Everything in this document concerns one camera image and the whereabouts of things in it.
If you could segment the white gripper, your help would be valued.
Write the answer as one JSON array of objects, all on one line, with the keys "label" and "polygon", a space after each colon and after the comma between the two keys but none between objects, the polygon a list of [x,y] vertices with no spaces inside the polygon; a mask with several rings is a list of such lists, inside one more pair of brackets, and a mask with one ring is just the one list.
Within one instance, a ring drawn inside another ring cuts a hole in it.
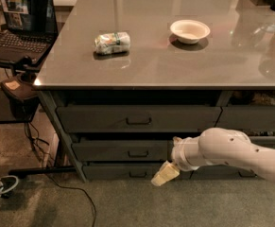
[{"label": "white gripper", "polygon": [[155,186],[161,186],[180,175],[182,171],[197,170],[201,166],[206,166],[202,153],[199,151],[199,137],[173,138],[173,148],[171,151],[171,159],[173,163],[165,161],[158,172],[154,175],[151,183]]}]

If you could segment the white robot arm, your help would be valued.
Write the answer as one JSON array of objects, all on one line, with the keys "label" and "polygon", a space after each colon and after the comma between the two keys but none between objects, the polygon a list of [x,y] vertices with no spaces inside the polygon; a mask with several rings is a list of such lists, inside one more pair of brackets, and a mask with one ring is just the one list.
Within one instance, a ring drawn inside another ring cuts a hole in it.
[{"label": "white robot arm", "polygon": [[253,144],[241,131],[210,128],[198,137],[173,138],[171,162],[165,161],[151,183],[161,186],[202,166],[233,166],[275,183],[275,149]]}]

